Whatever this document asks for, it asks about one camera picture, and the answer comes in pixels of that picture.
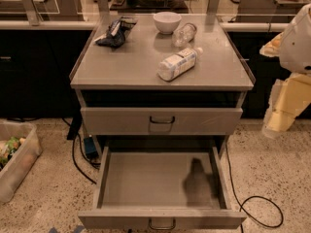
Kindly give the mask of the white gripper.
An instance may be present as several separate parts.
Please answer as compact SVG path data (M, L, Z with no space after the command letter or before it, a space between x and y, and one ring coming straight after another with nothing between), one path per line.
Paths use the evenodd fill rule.
M304 75L311 73L311 4L303 6L283 34L262 46L259 53L266 57L279 56L280 65L292 72L272 86L263 119L261 133L276 139L311 104L311 76Z

